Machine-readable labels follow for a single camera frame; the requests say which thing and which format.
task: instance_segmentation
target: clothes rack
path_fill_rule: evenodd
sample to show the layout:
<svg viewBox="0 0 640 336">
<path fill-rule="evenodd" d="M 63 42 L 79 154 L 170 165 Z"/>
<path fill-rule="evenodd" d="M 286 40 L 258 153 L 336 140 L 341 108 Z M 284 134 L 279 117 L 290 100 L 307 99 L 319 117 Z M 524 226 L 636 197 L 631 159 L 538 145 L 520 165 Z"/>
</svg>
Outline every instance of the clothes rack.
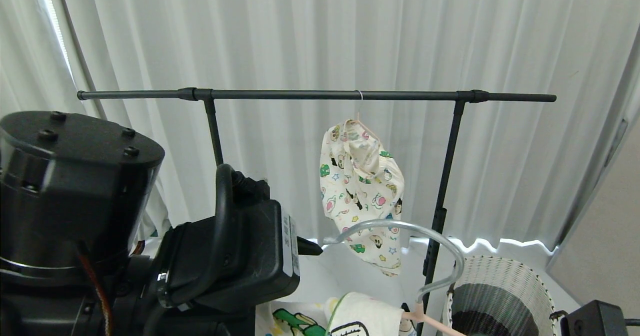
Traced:
<svg viewBox="0 0 640 336">
<path fill-rule="evenodd" d="M 462 121 L 467 102 L 474 104 L 485 101 L 529 101 L 529 102 L 554 102 L 556 96 L 551 94 L 533 93 L 491 93 L 482 90 L 468 90 L 455 92 L 419 92 L 419 91 L 361 91 L 361 90 L 215 90 L 205 88 L 181 88 L 178 90 L 133 90 L 133 91 L 78 91 L 80 100 L 90 99 L 184 99 L 188 101 L 203 101 L 208 127 L 211 134 L 211 143 L 214 150 L 215 163 L 223 163 L 222 147 L 220 145 L 220 132 L 216 119 L 216 99 L 267 99 L 267 100 L 388 100 L 388 101 L 454 101 L 451 129 L 446 145 L 446 154 L 442 176 L 438 189 L 438 199 L 433 214 L 431 229 L 442 233 L 447 209 L 444 207 L 444 199 L 449 183 L 453 155 L 458 140 L 458 131 Z M 427 254 L 422 266 L 424 283 L 434 281 L 434 271 L 440 245 L 434 240 L 429 240 Z M 426 312 L 429 295 L 423 297 L 423 308 Z M 423 325 L 418 326 L 418 335 L 422 334 Z"/>
</svg>

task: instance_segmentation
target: white woven basket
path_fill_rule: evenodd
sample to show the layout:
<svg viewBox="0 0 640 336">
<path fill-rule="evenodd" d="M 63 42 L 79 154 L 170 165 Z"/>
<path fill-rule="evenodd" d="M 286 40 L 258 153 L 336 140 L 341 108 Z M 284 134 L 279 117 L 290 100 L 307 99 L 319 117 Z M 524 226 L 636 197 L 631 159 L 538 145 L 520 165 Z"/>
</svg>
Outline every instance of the white woven basket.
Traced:
<svg viewBox="0 0 640 336">
<path fill-rule="evenodd" d="M 530 267 L 510 259 L 473 256 L 446 293 L 443 323 L 467 336 L 558 336 L 554 302 Z"/>
</svg>

